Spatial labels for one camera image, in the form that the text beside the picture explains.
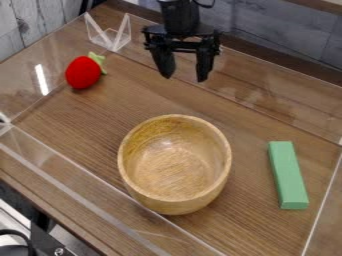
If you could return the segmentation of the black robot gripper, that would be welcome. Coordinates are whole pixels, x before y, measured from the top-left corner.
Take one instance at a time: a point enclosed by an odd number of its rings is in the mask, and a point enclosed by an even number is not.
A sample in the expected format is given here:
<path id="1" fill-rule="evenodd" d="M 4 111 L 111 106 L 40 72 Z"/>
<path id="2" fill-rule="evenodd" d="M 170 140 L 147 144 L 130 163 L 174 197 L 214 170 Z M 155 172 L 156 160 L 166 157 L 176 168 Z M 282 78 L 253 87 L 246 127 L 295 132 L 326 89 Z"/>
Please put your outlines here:
<path id="1" fill-rule="evenodd" d="M 215 2 L 198 0 L 158 0 L 163 23 L 142 30 L 144 47 L 151 52 L 160 75 L 170 79 L 175 72 L 174 52 L 197 53 L 197 79 L 203 82 L 219 54 L 219 32 L 201 22 L 199 9 L 211 9 Z"/>

